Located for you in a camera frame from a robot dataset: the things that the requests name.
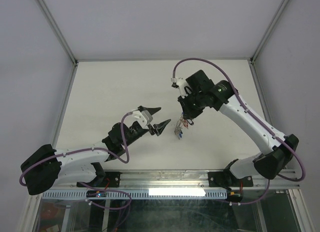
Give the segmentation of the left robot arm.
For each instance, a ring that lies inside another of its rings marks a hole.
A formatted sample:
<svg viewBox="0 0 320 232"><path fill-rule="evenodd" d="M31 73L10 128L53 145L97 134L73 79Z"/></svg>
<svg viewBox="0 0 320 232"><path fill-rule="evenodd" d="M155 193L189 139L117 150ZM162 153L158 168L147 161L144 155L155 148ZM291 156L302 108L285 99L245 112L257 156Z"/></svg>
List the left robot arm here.
<svg viewBox="0 0 320 232"><path fill-rule="evenodd" d="M114 124L107 136L81 149L58 150L51 144L40 146L21 166L19 183L30 195L44 193L57 185L84 183L91 187L103 184L106 174L103 163L130 161L129 145L149 133L160 136L171 122L167 119L152 124L153 115L161 108L139 106Z"/></svg>

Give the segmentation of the red tagged key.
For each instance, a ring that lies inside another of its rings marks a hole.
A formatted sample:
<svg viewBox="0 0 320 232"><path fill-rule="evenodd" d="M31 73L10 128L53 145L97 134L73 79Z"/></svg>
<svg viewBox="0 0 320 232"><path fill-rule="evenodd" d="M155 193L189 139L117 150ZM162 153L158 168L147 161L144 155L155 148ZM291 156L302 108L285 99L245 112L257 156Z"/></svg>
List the red tagged key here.
<svg viewBox="0 0 320 232"><path fill-rule="evenodd" d="M188 121L187 120L182 120L182 124L183 124L183 126L185 127L185 128L189 128L189 123L188 123Z"/></svg>

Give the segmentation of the keyring with yellow handle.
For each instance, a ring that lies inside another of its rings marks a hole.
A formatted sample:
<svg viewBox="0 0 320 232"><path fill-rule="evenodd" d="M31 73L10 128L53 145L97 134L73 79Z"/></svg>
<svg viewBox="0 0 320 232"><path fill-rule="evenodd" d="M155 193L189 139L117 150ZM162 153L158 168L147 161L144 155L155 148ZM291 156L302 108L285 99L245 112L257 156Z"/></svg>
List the keyring with yellow handle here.
<svg viewBox="0 0 320 232"><path fill-rule="evenodd" d="M185 120L183 114L181 114L181 116L180 116L180 118L178 119L178 121L177 121L177 123L176 123L176 125L175 125L175 128L174 128L174 134L175 134L176 136L178 136L178 133L179 133L180 131L183 132L183 128L185 128L185 127L183 126L183 124L182 124L182 120Z"/></svg>

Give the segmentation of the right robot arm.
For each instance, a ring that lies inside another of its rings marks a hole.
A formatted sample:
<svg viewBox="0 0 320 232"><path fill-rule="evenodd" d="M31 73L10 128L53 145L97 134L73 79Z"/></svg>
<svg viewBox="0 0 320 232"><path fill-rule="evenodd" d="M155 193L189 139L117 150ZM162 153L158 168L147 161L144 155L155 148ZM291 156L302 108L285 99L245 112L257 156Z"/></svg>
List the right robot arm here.
<svg viewBox="0 0 320 232"><path fill-rule="evenodd" d="M226 184L234 186L251 175L272 180L293 158L299 139L294 134L285 135L263 120L235 94L228 81L215 84L199 70L187 79L173 79L172 85L180 91L177 100L185 120L192 123L205 108L213 108L236 123L259 148L257 155L235 159L226 166L223 174Z"/></svg>

